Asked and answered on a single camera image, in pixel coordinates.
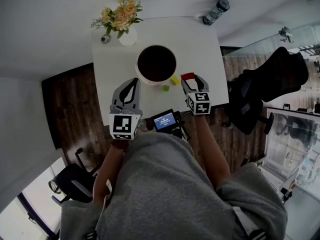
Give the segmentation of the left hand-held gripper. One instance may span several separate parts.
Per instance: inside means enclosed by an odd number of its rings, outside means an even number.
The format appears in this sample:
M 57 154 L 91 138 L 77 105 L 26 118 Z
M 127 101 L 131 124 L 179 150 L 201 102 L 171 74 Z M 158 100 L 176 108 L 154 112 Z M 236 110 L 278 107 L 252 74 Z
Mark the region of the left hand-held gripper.
M 109 113 L 109 132 L 115 140 L 133 140 L 143 115 L 140 109 L 141 83 L 131 78 L 113 93 Z

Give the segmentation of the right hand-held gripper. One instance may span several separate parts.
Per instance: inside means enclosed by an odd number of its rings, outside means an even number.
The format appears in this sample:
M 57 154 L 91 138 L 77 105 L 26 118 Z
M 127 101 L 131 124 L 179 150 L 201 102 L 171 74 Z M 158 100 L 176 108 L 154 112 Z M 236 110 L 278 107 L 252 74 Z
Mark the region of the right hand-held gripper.
M 186 95 L 186 103 L 193 115 L 208 115 L 211 111 L 211 100 L 209 96 L 209 85 L 199 75 L 194 75 L 197 84 L 197 92 L 189 86 L 186 80 L 181 79 L 181 86 Z

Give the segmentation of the person's left forearm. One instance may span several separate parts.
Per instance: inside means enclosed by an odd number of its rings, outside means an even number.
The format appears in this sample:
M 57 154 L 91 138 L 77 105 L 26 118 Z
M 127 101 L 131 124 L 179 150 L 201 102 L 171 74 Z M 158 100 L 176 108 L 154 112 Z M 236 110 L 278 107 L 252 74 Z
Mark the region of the person's left forearm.
M 113 140 L 104 158 L 93 185 L 93 199 L 95 204 L 103 205 L 105 198 L 112 194 L 123 156 L 129 148 L 128 140 Z

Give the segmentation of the person's right forearm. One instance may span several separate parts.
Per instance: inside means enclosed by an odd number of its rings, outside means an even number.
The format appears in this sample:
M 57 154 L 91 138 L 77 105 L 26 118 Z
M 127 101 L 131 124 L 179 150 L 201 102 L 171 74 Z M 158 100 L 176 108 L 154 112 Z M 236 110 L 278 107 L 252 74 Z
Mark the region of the person's right forearm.
M 204 115 L 194 117 L 198 145 L 202 153 L 206 175 L 216 190 L 231 177 L 227 160 L 216 142 Z

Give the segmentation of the small black screen device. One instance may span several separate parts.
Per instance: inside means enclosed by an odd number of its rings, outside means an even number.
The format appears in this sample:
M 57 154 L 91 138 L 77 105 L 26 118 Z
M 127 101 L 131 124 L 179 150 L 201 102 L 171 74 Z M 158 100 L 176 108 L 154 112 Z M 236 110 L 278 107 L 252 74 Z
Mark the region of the small black screen device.
M 176 119 L 172 108 L 152 116 L 151 121 L 158 133 L 170 134 L 179 126 L 179 122 Z

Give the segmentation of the white patterned storage bucket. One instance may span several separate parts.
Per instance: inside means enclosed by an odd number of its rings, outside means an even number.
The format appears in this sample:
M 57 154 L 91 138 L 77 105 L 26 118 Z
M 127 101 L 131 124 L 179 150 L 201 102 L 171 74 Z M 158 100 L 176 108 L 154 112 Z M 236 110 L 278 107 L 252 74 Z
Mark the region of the white patterned storage bucket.
M 176 72 L 175 54 L 162 45 L 151 45 L 138 55 L 135 70 L 138 77 L 149 86 L 158 86 L 168 81 Z

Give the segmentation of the white vase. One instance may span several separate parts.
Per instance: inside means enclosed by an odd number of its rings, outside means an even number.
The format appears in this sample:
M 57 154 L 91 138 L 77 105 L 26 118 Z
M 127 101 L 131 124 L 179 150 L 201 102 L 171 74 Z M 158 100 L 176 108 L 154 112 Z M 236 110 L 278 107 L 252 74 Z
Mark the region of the white vase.
M 118 40 L 123 46 L 135 45 L 138 39 L 138 34 L 135 28 L 128 29 L 128 33 L 124 33 Z

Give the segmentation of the black high-back office chair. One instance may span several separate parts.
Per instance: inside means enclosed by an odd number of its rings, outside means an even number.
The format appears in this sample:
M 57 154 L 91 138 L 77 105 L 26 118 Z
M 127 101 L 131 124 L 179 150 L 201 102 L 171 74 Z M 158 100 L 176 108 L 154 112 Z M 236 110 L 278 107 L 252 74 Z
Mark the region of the black high-back office chair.
M 223 109 L 228 121 L 223 126 L 235 126 L 249 135 L 260 121 L 265 124 L 264 133 L 268 134 L 274 115 L 262 116 L 263 103 L 299 91 L 308 78 L 303 55 L 291 54 L 285 47 L 279 47 L 259 68 L 245 69 L 227 82 L 229 102 Z

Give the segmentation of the clear water bottle black cap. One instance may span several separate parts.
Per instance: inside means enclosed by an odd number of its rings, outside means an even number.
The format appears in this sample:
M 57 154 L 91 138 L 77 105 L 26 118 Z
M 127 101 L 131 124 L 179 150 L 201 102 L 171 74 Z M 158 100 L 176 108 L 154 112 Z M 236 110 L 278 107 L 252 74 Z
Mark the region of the clear water bottle black cap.
M 218 0 L 207 15 L 202 18 L 206 26 L 211 26 L 219 17 L 230 9 L 228 0 Z

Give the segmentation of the glass door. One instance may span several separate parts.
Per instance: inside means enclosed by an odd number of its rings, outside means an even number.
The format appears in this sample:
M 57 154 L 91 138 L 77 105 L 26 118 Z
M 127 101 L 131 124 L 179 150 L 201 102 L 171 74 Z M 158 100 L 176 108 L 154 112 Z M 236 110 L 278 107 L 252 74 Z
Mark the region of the glass door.
M 311 45 L 320 44 L 320 21 L 306 24 L 300 27 L 291 28 L 291 34 L 293 35 L 293 43 L 281 41 L 279 33 L 259 40 L 255 43 L 249 44 L 245 47 L 232 51 L 226 55 L 228 57 L 262 57 L 270 56 L 278 48 L 284 47 L 290 54 L 301 53 L 304 59 L 317 61 L 320 60 L 320 56 L 310 56 L 305 52 L 300 52 L 299 47 L 306 47 Z

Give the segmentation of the yellow flower bouquet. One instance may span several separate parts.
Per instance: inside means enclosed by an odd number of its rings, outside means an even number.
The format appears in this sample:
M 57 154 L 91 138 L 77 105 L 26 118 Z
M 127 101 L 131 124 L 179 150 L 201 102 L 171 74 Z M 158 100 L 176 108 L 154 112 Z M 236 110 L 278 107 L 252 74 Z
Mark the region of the yellow flower bouquet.
M 143 21 L 138 17 L 138 13 L 143 11 L 140 0 L 118 0 L 118 6 L 115 10 L 105 7 L 100 17 L 93 19 L 90 24 L 91 29 L 105 29 L 105 33 L 110 35 L 111 32 L 117 33 L 117 39 L 124 34 L 130 33 L 133 24 Z

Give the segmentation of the grey sweatshirt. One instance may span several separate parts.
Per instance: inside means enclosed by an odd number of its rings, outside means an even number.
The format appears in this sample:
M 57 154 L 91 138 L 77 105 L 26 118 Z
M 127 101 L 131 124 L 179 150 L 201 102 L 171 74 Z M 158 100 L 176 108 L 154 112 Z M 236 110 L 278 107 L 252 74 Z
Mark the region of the grey sweatshirt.
M 66 201 L 60 240 L 249 240 L 245 226 L 284 240 L 288 215 L 254 163 L 214 188 L 190 145 L 145 133 L 129 146 L 109 204 Z

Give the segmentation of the black metal railing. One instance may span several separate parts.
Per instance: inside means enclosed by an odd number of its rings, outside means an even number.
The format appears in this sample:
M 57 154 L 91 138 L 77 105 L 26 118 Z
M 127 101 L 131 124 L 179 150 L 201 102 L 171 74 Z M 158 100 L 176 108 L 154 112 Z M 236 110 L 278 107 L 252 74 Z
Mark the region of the black metal railing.
M 320 56 L 320 44 L 302 46 L 298 49 L 300 52 L 307 53 L 309 56 Z

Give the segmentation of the glass panel white frame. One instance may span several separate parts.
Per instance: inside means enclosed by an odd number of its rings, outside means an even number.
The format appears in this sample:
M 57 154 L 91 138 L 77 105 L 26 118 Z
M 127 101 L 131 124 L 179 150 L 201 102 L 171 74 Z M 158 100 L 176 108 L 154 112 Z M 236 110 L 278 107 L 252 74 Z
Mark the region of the glass panel white frame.
M 320 156 L 320 115 L 267 108 L 273 123 L 266 135 L 263 166 L 281 180 L 289 180 L 306 158 Z

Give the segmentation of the window with black frame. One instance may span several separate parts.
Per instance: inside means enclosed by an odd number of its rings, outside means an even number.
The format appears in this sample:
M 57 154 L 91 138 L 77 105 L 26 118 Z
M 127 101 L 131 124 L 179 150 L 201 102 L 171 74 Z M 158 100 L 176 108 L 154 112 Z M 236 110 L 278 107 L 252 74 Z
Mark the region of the window with black frame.
M 58 201 L 65 198 L 66 194 L 61 190 L 56 190 L 55 184 L 50 181 L 65 167 L 63 159 L 57 159 L 22 191 L 22 199 L 27 201 L 48 230 L 41 228 L 16 197 L 0 213 L 1 240 L 47 240 L 48 233 L 58 233 L 62 211 Z

